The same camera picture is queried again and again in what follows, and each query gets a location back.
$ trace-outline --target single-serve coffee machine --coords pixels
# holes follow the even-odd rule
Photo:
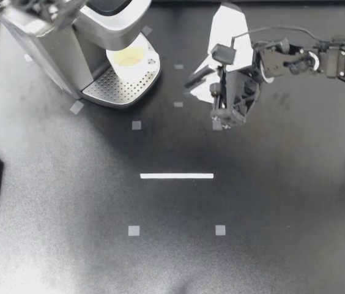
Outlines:
[[[141,32],[141,19],[150,3],[90,0],[76,12],[73,22],[59,29],[13,7],[0,20],[73,98],[127,107],[152,87],[161,71],[159,55]]]

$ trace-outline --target black cable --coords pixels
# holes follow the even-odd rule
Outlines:
[[[312,32],[310,32],[307,29],[303,29],[297,26],[264,26],[263,28],[258,28],[258,29],[251,29],[247,32],[244,32],[243,34],[237,35],[232,37],[233,39],[237,39],[240,37],[243,37],[245,35],[248,34],[253,34],[255,32],[262,32],[262,31],[268,31],[269,29],[288,29],[290,31],[299,31],[299,32],[304,32],[305,34],[308,34],[311,38],[313,38],[316,41],[320,41],[320,42],[325,42],[325,40],[322,40],[320,37],[315,36]]]
[[[233,47],[234,46],[234,42],[235,42],[235,39],[237,38],[240,38],[240,37],[243,37],[245,35],[249,35],[249,34],[254,34],[256,32],[262,32],[262,31],[268,31],[270,29],[286,29],[286,30],[290,30],[290,31],[298,31],[298,32],[304,32],[305,34],[309,35],[312,39],[318,41],[318,42],[327,42],[326,40],[323,40],[321,39],[320,37],[314,35],[312,32],[310,32],[309,30],[307,29],[303,29],[303,28],[300,28],[298,26],[265,26],[263,28],[258,28],[258,29],[252,29],[252,30],[249,30],[247,32],[244,32],[240,35],[237,35],[237,36],[234,36],[232,37],[232,40],[231,40],[231,46]]]

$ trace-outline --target silver panel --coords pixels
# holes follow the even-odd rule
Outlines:
[[[74,25],[91,42],[107,50],[121,50],[128,47],[140,33],[142,26],[139,21],[150,3],[151,0],[132,0],[123,11],[110,17],[84,6]]]

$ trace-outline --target square tape marker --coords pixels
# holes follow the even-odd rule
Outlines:
[[[174,102],[174,107],[176,108],[182,108],[184,106],[183,102]]]
[[[141,130],[141,121],[132,121],[132,130]]]
[[[226,235],[226,226],[225,225],[216,225],[215,226],[216,236],[225,236]]]
[[[221,121],[212,121],[212,128],[213,128],[213,130],[223,130],[223,126],[221,125]]]
[[[140,235],[140,226],[139,225],[130,225],[128,227],[128,236],[129,237],[138,237]]]
[[[70,108],[70,111],[75,114],[78,115],[79,112],[83,109],[84,104],[82,102],[80,102],[79,100],[77,100],[72,107]]]

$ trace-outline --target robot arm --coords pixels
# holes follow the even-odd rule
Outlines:
[[[86,0],[0,0],[0,15],[9,6],[63,28],[71,24]]]
[[[235,40],[252,32],[267,29],[303,31],[316,39],[317,44],[312,48],[304,48],[291,45],[287,39],[252,43],[251,65],[228,70],[228,67],[234,64],[236,56],[240,56],[240,51],[234,47]],[[213,99],[211,117],[221,121],[225,129],[246,122],[259,98],[263,83],[272,83],[276,77],[309,73],[345,82],[345,36],[326,41],[302,28],[277,26],[247,31],[232,37],[230,46],[216,44],[210,57],[216,62],[216,66],[207,65],[192,74],[186,88],[193,93],[197,87],[205,87],[207,76],[218,76],[217,81],[212,80],[206,86]]]

